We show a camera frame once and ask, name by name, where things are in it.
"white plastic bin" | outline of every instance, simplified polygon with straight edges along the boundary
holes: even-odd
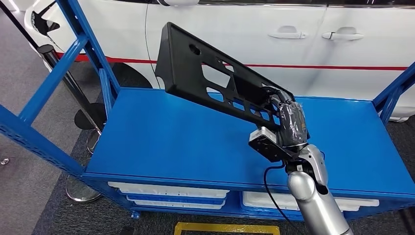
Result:
[[[182,202],[164,202],[164,201],[147,201],[147,200],[134,200],[127,196],[127,200],[133,201],[139,206],[156,206],[156,207],[180,207],[180,208],[199,208],[199,209],[213,209],[219,210],[225,204],[225,200],[221,205],[212,204],[196,204],[196,203],[182,203]]]
[[[295,198],[290,194],[272,193],[278,206],[283,210],[295,210],[299,211]],[[362,199],[362,198],[334,198],[339,205],[341,211],[356,212],[361,206],[365,207],[377,207],[379,200],[375,199]],[[271,208],[275,209],[275,205],[266,192],[247,192],[242,194],[242,203],[246,207],[256,208]]]
[[[160,185],[140,185],[120,182],[108,182],[111,187],[119,188],[123,193],[167,195],[182,197],[225,198],[229,190],[208,188],[187,188]]]

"blue metal shelf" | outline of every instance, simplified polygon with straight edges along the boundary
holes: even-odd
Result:
[[[281,219],[273,210],[247,210],[240,203],[240,191],[264,191],[262,174],[270,166],[247,145],[254,125],[164,91],[120,87],[78,1],[56,2],[77,39],[18,116],[0,105],[0,133],[134,217],[138,211],[165,211]],[[86,170],[31,127],[82,49],[99,74],[108,117]],[[399,96],[414,83],[415,63],[373,101],[298,97],[310,142],[325,152],[333,195],[380,201],[378,207],[345,212],[348,219],[415,205],[415,185],[384,127]],[[272,171],[271,190],[288,192],[286,177],[283,170]],[[220,210],[139,207],[108,181],[232,191]],[[298,211],[287,214],[301,219]]]

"white car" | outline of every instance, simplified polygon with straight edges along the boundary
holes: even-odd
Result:
[[[153,88],[161,29],[173,22],[295,95],[373,99],[415,61],[415,2],[408,0],[79,0],[109,62]],[[24,25],[39,45],[65,52],[75,36],[53,0]],[[78,60],[86,60],[80,55]],[[206,79],[227,78],[204,67]],[[392,115],[415,114],[415,88]]]

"blue metal frame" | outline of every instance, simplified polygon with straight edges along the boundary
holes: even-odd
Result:
[[[159,207],[140,207],[132,202],[128,201],[125,195],[118,193],[114,188],[108,186],[108,180],[116,180],[118,176],[105,176],[99,174],[85,173],[84,168],[72,159],[69,155],[59,149],[56,145],[42,136],[39,132],[31,127],[32,122],[39,114],[53,91],[58,86],[60,80],[63,78],[70,65],[75,60],[79,52],[84,49],[89,60],[95,68],[95,71],[99,74],[102,91],[104,95],[104,103],[107,116],[110,115],[112,106],[115,103],[115,99],[121,90],[117,79],[108,64],[106,57],[99,46],[95,35],[88,24],[88,21],[81,9],[77,0],[56,0],[57,4],[61,8],[64,16],[66,17],[69,25],[71,26],[76,41],[68,49],[62,59],[57,63],[56,67],[47,76],[42,85],[29,100],[22,112],[18,115],[14,115],[9,110],[0,105],[0,133],[10,138],[15,143],[26,148],[42,159],[50,162],[54,166],[60,168],[67,174],[72,175],[76,179],[84,182],[91,188],[99,191],[106,197],[110,198],[119,205],[130,210],[133,214],[133,218],[139,217],[140,210],[144,211],[165,211],[165,212],[181,212],[181,213],[193,213],[193,214],[211,214],[211,215],[223,215],[223,216],[238,216],[238,217],[256,217],[256,218],[281,218],[278,214],[273,214],[274,211],[262,211],[261,213],[254,210],[241,210],[240,208],[240,195],[238,189],[242,190],[240,185],[235,184],[234,191],[228,194],[228,200],[222,210],[185,210],[185,209],[172,209],[172,208],[159,208]],[[399,99],[399,96],[404,93],[410,86],[415,83],[415,63],[413,63],[406,71],[398,76],[385,90],[383,90],[374,100],[373,105],[378,113],[381,113],[380,118],[384,124],[387,123],[392,111]],[[169,180],[160,179],[136,179],[134,177],[124,176],[122,178],[124,182],[140,182],[151,183],[161,185],[177,185],[177,182],[171,182]],[[275,187],[274,189],[287,190],[286,187]],[[406,207],[415,204],[412,197],[408,199],[407,195],[403,195],[403,201],[381,201],[384,205],[383,210],[394,210],[401,207]],[[359,216],[366,216],[369,214],[378,213],[380,208],[367,208],[359,213]]]
[[[378,113],[381,112],[380,118],[385,125],[388,123],[399,97],[414,83],[415,62],[373,100],[373,105]]]

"blue upright post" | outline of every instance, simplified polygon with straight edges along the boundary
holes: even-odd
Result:
[[[76,36],[86,34],[89,42],[85,45],[85,52],[91,61],[92,65],[95,68],[96,73],[99,74],[99,69],[104,69],[107,74],[112,87],[115,92],[118,94],[121,89],[115,75],[108,64],[108,61],[99,46],[98,40],[95,38],[95,35],[91,29],[91,26],[88,24],[88,20],[85,17],[84,12],[82,11],[81,6],[77,0],[56,0],[59,7],[61,8],[64,16],[66,17],[69,25],[71,26],[73,32]]]
[[[114,105],[114,98],[111,94],[110,83],[104,69],[99,69],[99,80],[101,80],[102,96],[104,97],[105,112],[108,119],[108,115]]]
[[[392,115],[399,97],[415,83],[415,63],[412,63],[391,84],[389,84],[375,99],[373,105],[377,112],[382,111],[381,120],[386,125]]]

